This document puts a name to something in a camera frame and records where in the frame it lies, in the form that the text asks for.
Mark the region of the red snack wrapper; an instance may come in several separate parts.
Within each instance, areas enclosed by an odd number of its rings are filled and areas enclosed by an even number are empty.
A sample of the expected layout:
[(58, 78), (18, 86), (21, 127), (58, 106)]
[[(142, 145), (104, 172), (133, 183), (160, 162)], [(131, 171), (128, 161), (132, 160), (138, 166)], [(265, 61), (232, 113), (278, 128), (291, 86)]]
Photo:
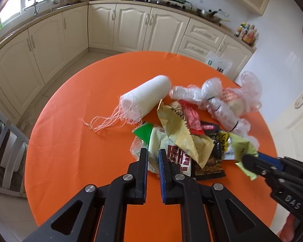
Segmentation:
[(198, 106), (182, 99), (180, 99), (178, 102), (182, 107), (183, 114), (187, 120), (190, 133), (197, 136), (205, 135), (205, 132), (200, 122), (199, 114), (196, 111)]

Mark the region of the orange round tablecloth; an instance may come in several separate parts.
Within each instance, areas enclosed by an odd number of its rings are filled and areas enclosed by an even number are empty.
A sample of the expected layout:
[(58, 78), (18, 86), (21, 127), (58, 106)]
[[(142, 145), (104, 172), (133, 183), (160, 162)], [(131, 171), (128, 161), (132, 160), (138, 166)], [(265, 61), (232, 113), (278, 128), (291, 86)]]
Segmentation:
[[(94, 133), (82, 120), (109, 117), (119, 96), (157, 75), (178, 86), (201, 86), (217, 76), (225, 88), (237, 87), (201, 62), (154, 51), (107, 57), (76, 73), (43, 108), (29, 141), (25, 189), (38, 226), (87, 184), (108, 185), (127, 173), (135, 161), (130, 153), (135, 125), (120, 121)], [(251, 181), (233, 161), (224, 161), (223, 168), (226, 177), (200, 183), (222, 183), (269, 227), (277, 203), (264, 179)], [(148, 173), (146, 203), (127, 208), (124, 241), (182, 241), (180, 208), (162, 203), (159, 178), (153, 173)]]

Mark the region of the bubble wrap bundle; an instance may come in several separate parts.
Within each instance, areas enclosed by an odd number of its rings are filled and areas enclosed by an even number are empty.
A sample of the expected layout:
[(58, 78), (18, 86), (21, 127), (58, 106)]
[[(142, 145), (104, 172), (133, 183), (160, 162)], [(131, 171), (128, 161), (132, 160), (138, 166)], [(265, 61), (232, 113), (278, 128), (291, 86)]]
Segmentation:
[(174, 86), (170, 90), (169, 95), (173, 100), (182, 99), (197, 105), (200, 110), (208, 110), (226, 131), (243, 138), (249, 136), (251, 124), (244, 118), (245, 115), (241, 117), (235, 116), (222, 100), (224, 89), (220, 78), (211, 78), (206, 80), (200, 88), (194, 85), (186, 88)]

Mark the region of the black snack packet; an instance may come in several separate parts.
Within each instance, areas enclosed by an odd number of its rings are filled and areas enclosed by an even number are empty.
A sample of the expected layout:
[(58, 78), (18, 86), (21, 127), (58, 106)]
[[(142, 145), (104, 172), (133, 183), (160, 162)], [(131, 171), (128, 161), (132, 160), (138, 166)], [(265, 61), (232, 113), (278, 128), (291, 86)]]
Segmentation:
[(204, 168), (201, 168), (198, 164), (194, 163), (194, 177), (196, 180), (210, 180), (225, 177), (225, 172), (221, 167), (222, 151), (219, 137), (219, 125), (201, 121), (201, 127), (204, 130), (205, 135), (213, 140), (214, 147)]

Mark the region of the wooden slat chair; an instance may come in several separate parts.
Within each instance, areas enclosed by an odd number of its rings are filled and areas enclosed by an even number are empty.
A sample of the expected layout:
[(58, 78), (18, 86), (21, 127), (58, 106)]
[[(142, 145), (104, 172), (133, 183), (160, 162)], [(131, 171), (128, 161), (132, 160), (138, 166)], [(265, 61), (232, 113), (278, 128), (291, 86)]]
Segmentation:
[(25, 159), (29, 138), (0, 110), (0, 193), (26, 198)]

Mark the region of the cream kitchen cabinets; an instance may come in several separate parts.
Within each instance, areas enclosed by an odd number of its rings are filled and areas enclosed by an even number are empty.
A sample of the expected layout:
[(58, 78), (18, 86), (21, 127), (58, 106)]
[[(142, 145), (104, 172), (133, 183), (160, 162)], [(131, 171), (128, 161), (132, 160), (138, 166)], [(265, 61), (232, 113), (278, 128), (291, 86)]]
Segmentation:
[(18, 123), (44, 87), (89, 50), (164, 51), (199, 61), (213, 52), (232, 62), (230, 79), (255, 52), (222, 26), (177, 9), (129, 1), (69, 5), (0, 41), (0, 109)]

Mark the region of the yellow snack wrapper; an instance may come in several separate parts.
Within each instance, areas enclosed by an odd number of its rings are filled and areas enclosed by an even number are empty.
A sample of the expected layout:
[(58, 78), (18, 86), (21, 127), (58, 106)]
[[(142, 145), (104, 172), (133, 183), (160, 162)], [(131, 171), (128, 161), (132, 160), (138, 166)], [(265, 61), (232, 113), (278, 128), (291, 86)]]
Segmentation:
[(177, 102), (167, 105), (160, 101), (157, 114), (170, 140), (204, 168), (215, 146), (213, 139), (207, 135), (198, 136), (190, 132), (187, 119)]

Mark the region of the white rice bag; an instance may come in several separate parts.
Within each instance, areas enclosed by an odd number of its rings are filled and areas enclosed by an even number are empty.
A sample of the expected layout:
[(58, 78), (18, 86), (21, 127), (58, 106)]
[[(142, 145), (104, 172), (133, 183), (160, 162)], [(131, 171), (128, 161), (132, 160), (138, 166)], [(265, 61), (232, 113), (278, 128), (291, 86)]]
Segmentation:
[(207, 54), (205, 63), (224, 75), (228, 74), (233, 64), (231, 61), (223, 59), (211, 51)]

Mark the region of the condiment bottles group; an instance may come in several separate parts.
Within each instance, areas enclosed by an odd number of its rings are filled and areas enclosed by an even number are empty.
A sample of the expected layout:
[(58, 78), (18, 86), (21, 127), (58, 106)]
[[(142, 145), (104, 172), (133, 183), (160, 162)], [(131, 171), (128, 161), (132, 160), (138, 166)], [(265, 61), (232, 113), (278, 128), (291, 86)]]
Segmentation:
[(235, 30), (234, 36), (247, 45), (254, 46), (259, 33), (255, 28), (255, 25), (250, 25), (242, 22), (240, 26)]

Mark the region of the light green snack bag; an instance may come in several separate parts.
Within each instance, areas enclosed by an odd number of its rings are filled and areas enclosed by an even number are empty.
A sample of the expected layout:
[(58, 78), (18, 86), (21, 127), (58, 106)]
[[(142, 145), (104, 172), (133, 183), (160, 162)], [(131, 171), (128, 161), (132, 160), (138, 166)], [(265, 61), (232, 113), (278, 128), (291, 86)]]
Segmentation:
[(253, 136), (245, 136), (243, 138), (233, 133), (229, 133), (229, 138), (231, 140), (231, 147), (234, 151), (235, 164), (247, 177), (249, 177), (251, 181), (255, 180), (257, 178), (257, 175), (245, 168), (242, 163), (242, 158), (245, 155), (258, 157), (258, 140)]

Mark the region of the white panel door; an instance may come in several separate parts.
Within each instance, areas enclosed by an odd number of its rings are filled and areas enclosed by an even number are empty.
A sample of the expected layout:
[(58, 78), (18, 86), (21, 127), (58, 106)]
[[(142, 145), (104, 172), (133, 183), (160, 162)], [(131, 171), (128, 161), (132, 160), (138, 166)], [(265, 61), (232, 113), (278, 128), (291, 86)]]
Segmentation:
[(295, 101), (269, 124), (269, 129), (279, 157), (303, 162), (303, 105), (296, 109)]

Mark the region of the white red snack bag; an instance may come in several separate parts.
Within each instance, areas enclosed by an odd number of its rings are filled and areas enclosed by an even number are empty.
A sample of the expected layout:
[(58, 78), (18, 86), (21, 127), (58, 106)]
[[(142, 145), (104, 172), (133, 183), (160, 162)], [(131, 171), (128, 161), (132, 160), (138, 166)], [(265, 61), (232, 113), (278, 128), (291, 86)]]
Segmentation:
[(191, 176), (191, 158), (170, 140), (162, 127), (145, 122), (136, 127), (132, 133), (135, 138), (131, 144), (130, 153), (139, 160), (141, 148), (146, 148), (150, 172), (159, 173), (159, 151), (165, 149), (168, 160), (178, 166), (179, 172)]

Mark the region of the sink faucet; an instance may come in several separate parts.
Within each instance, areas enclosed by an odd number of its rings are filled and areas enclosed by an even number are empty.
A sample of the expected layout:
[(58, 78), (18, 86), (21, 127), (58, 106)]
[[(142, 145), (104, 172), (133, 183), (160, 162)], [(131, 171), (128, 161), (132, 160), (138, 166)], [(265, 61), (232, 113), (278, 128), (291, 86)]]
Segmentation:
[(28, 0), (28, 2), (33, 1), (32, 7), (34, 8), (34, 17), (37, 18), (39, 14), (39, 7), (38, 7), (38, 2), (37, 0)]

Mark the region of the clear bag with bun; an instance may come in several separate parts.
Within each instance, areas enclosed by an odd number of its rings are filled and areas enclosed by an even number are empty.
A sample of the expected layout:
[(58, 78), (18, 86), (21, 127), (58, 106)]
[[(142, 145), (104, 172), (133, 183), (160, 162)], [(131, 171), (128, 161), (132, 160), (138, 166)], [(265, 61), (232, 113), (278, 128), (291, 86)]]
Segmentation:
[(262, 84), (258, 78), (252, 72), (245, 71), (240, 79), (240, 88), (225, 88), (222, 95), (222, 100), (237, 117), (257, 112), (262, 106)]

